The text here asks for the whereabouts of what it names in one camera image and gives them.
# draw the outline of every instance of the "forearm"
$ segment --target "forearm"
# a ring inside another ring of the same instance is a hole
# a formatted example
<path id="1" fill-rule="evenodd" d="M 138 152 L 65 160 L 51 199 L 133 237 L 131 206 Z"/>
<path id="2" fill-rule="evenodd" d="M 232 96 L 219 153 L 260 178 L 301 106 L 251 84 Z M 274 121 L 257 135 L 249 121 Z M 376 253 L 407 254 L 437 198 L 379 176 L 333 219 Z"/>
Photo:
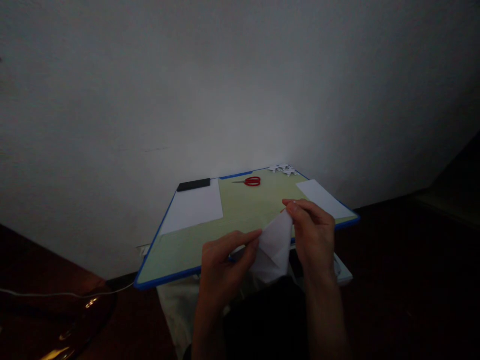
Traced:
<path id="1" fill-rule="evenodd" d="M 222 310 L 199 302 L 193 325 L 192 359 L 227 358 Z"/>
<path id="2" fill-rule="evenodd" d="M 305 294 L 310 358 L 350 359 L 337 277 L 305 274 Z"/>

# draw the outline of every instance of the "scissor handle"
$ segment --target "scissor handle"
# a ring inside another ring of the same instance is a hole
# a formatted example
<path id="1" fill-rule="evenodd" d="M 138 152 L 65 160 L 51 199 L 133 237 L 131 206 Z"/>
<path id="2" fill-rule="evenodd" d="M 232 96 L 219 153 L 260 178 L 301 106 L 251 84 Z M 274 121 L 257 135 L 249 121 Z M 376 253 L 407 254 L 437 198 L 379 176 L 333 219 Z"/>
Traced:
<path id="1" fill-rule="evenodd" d="M 245 185 L 250 187 L 260 186 L 260 178 L 258 176 L 253 176 L 245 179 Z"/>

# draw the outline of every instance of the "blue frame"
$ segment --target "blue frame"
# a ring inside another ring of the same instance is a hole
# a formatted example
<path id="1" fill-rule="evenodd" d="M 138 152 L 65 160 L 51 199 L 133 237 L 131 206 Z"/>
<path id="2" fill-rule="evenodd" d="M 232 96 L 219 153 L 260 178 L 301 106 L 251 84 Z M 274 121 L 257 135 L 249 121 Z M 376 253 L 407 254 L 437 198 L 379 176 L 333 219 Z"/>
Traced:
<path id="1" fill-rule="evenodd" d="M 261 168 L 261 169 L 258 169 L 258 170 L 265 170 L 265 169 L 268 169 L 268 167 L 264 167 L 264 168 Z M 235 175 L 223 176 L 223 177 L 215 177 L 215 179 L 225 180 L 225 179 L 237 178 L 237 177 L 244 176 L 244 175 L 250 175 L 254 171 L 258 171 L 258 170 L 252 170 L 252 171 L 238 173 L 238 174 L 235 174 Z M 297 170 L 296 172 L 299 173 L 300 175 L 302 175 L 305 179 L 310 180 L 308 177 L 303 175 L 300 171 Z M 155 279 L 155 280 L 150 280 L 150 281 L 147 281 L 147 282 L 138 283 L 139 276 L 142 273 L 144 265 L 149 258 L 150 251 L 152 251 L 152 248 L 154 247 L 154 243 L 157 240 L 157 237 L 160 233 L 160 229 L 162 228 L 162 225 L 164 224 L 165 218 L 167 217 L 167 214 L 169 213 L 170 206 L 172 206 L 172 203 L 174 202 L 176 194 L 177 194 L 177 192 L 175 191 L 175 194 L 173 194 L 173 197 L 171 198 L 170 205 L 168 205 L 168 209 L 166 210 L 166 213 L 163 216 L 163 219 L 161 220 L 160 226 L 158 227 L 158 230 L 156 231 L 155 237 L 153 238 L 153 241 L 150 245 L 150 249 L 148 249 L 148 254 L 143 259 L 143 263 L 141 264 L 140 270 L 138 271 L 138 273 L 136 275 L 135 283 L 134 283 L 133 286 L 135 288 L 139 289 L 139 290 L 148 290 L 148 289 L 151 289 L 151 288 L 156 288 L 157 286 L 167 284 L 167 283 L 171 283 L 171 282 L 176 281 L 176 280 L 189 278 L 193 275 L 199 275 L 202 272 L 202 267 L 197 266 L 197 267 L 194 267 L 194 268 L 191 268 L 191 269 L 188 269 L 188 270 L 184 270 L 184 271 L 176 272 L 176 273 L 171 274 L 171 275 L 160 277 L 160 278 Z M 343 202 L 339 201 L 339 203 L 342 204 L 347 209 L 349 209 L 352 213 L 354 213 L 357 216 L 357 218 L 353 219 L 351 221 L 343 222 L 341 224 L 336 225 L 335 230 L 348 228 L 348 227 L 353 226 L 353 225 L 357 224 L 358 222 L 360 222 L 360 219 L 361 219 L 360 215 L 358 215 L 355 211 L 353 211 L 348 206 L 346 206 Z M 295 238 L 294 237 L 291 239 L 291 243 L 295 244 Z"/>

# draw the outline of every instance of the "left hand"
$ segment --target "left hand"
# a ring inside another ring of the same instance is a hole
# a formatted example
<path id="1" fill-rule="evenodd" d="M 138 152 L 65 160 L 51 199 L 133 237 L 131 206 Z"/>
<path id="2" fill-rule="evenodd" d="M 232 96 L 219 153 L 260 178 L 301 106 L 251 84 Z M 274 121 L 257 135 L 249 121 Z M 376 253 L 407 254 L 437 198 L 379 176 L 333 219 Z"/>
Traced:
<path id="1" fill-rule="evenodd" d="M 234 231 L 203 245 L 198 297 L 198 308 L 203 312 L 218 316 L 237 296 L 245 275 L 257 258 L 261 234 L 261 229 L 247 234 Z M 230 253 L 242 245 L 246 245 L 246 249 L 241 259 L 229 261 Z"/>

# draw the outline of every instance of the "light green board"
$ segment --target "light green board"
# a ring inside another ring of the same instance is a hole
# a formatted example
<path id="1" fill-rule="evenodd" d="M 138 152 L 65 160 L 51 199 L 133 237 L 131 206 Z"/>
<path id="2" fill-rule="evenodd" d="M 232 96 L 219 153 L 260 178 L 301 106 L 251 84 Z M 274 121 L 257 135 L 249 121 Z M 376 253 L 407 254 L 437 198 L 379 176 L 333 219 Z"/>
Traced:
<path id="1" fill-rule="evenodd" d="M 261 185 L 246 186 L 242 181 L 258 176 Z M 202 246 L 239 230 L 244 233 L 267 226 L 285 206 L 282 199 L 306 198 L 297 183 L 307 181 L 302 175 L 273 173 L 267 169 L 253 174 L 219 180 L 223 218 L 172 232 L 157 238 L 138 277 L 138 283 L 163 278 L 202 264 Z M 337 224 L 355 219 L 347 217 Z"/>

